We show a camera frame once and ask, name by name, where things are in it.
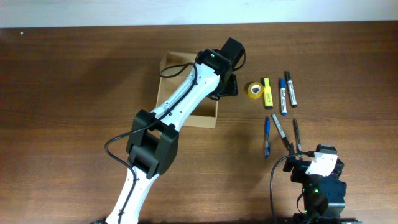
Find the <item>cardboard box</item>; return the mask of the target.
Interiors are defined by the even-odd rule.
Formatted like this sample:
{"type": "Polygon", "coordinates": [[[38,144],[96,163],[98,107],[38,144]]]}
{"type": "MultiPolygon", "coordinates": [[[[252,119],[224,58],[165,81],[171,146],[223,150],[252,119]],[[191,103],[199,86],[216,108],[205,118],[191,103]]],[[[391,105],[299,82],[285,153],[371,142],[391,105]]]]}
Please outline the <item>cardboard box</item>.
{"type": "Polygon", "coordinates": [[[204,64],[193,67],[189,65],[181,74],[187,63],[193,63],[196,54],[167,52],[160,61],[162,76],[159,82],[157,102],[153,112],[161,117],[171,108],[171,113],[162,122],[174,124],[177,130],[184,126],[214,128],[216,126],[218,102],[207,97],[218,85],[220,77],[214,70],[204,64]]]}

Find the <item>blue ballpoint pen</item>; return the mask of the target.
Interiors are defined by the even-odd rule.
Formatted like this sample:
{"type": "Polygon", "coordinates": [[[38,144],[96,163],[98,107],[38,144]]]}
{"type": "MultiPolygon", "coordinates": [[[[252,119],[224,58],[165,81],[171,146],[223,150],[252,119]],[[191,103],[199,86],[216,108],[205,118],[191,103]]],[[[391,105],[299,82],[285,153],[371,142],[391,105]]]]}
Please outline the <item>blue ballpoint pen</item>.
{"type": "Polygon", "coordinates": [[[270,117],[266,117],[266,127],[265,127],[265,146],[264,146],[264,149],[265,149],[265,158],[267,159],[268,157],[269,157],[269,154],[270,154],[270,152],[271,152],[271,150],[270,150],[270,143],[269,143],[269,133],[270,133],[270,130],[271,130],[271,121],[270,121],[270,117]]]}

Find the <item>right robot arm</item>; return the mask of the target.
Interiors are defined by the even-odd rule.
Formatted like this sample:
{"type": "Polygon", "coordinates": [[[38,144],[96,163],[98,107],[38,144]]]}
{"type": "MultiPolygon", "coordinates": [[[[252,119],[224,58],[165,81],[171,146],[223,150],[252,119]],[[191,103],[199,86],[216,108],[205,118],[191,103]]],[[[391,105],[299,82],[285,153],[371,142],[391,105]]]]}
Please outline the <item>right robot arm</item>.
{"type": "Polygon", "coordinates": [[[304,211],[293,215],[294,223],[342,223],[347,184],[339,180],[344,164],[335,147],[319,144],[314,151],[295,152],[289,156],[283,171],[290,172],[292,182],[302,184],[304,211]]]}

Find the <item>black ballpoint pen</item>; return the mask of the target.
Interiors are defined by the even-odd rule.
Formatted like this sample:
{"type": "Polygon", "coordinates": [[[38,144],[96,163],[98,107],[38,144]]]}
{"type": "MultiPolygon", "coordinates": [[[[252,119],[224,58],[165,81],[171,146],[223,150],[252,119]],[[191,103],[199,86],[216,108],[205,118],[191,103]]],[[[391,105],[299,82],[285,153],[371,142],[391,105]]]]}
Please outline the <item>black ballpoint pen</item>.
{"type": "Polygon", "coordinates": [[[293,125],[294,125],[294,131],[295,131],[295,138],[297,140],[297,152],[302,152],[299,125],[298,125],[298,122],[296,119],[293,119],[293,125]]]}

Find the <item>yellow tape roll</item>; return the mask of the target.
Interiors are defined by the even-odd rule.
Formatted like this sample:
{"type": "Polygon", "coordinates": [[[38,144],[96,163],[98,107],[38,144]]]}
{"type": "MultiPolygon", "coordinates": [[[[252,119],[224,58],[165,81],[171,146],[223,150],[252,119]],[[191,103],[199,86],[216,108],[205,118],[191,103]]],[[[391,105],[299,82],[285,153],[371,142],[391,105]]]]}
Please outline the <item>yellow tape roll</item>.
{"type": "Polygon", "coordinates": [[[259,82],[253,82],[248,86],[247,94],[251,99],[258,99],[262,96],[264,86],[259,82]]]}

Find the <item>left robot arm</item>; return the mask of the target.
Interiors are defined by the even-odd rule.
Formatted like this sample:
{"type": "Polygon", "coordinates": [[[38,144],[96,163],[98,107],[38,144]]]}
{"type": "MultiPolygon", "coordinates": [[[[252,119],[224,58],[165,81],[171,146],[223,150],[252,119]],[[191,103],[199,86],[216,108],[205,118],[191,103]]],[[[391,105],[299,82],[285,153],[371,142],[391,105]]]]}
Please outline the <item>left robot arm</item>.
{"type": "Polygon", "coordinates": [[[245,48],[230,37],[220,49],[200,51],[194,62],[161,69],[162,78],[182,76],[182,84],[151,112],[140,110],[130,131],[104,145],[106,153],[127,169],[113,211],[99,223],[137,223],[139,213],[156,179],[165,174],[177,155],[180,130],[205,98],[218,101],[236,96],[235,71],[246,63],[245,48]]]}

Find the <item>grey Sharpie marker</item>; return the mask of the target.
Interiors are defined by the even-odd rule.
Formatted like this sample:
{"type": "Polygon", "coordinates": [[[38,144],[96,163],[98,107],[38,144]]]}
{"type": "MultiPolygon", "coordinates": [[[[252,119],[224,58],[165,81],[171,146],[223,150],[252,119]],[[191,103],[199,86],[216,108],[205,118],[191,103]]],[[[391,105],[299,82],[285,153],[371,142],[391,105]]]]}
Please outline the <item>grey Sharpie marker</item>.
{"type": "Polygon", "coordinates": [[[283,142],[284,142],[284,145],[286,146],[287,150],[289,151],[290,150],[290,143],[289,143],[289,141],[288,141],[288,139],[287,139],[287,137],[286,137],[286,135],[284,133],[284,130],[282,129],[282,126],[281,126],[279,120],[277,119],[277,116],[275,114],[272,114],[272,119],[273,119],[273,121],[274,121],[274,123],[276,125],[276,128],[277,128],[277,130],[278,130],[283,142]]]}

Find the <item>blue whiteboard marker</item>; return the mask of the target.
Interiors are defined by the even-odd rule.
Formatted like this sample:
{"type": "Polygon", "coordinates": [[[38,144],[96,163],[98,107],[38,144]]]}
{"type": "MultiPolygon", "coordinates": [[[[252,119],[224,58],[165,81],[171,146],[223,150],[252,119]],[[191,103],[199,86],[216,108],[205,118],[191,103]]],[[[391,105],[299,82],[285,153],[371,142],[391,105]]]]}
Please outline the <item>blue whiteboard marker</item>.
{"type": "Polygon", "coordinates": [[[286,116],[287,103],[286,103],[285,80],[283,78],[279,79],[279,87],[280,87],[280,111],[282,116],[286,116]]]}

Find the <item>black whiteboard marker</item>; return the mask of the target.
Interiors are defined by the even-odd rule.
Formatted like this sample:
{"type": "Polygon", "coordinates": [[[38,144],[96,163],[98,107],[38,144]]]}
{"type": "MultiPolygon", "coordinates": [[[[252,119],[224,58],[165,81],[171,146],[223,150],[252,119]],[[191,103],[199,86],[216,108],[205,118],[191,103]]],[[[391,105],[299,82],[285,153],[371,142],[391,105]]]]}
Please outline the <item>black whiteboard marker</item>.
{"type": "Polygon", "coordinates": [[[287,86],[288,86],[288,90],[289,90],[290,103],[291,103],[293,108],[296,108],[297,107],[297,100],[296,100],[296,97],[295,97],[293,81],[291,79],[291,75],[290,75],[289,71],[285,72],[285,77],[286,77],[286,80],[287,80],[287,86]]]}

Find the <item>yellow highlighter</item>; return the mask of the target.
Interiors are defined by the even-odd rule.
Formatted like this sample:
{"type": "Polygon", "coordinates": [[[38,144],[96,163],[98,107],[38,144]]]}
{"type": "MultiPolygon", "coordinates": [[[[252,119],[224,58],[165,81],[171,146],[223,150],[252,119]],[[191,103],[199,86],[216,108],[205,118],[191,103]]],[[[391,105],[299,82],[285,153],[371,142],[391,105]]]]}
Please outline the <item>yellow highlighter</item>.
{"type": "Polygon", "coordinates": [[[265,108],[267,110],[273,109],[273,100],[272,100],[272,91],[271,91],[271,85],[269,82],[268,78],[263,78],[263,86],[264,86],[264,103],[265,103],[265,108]]]}

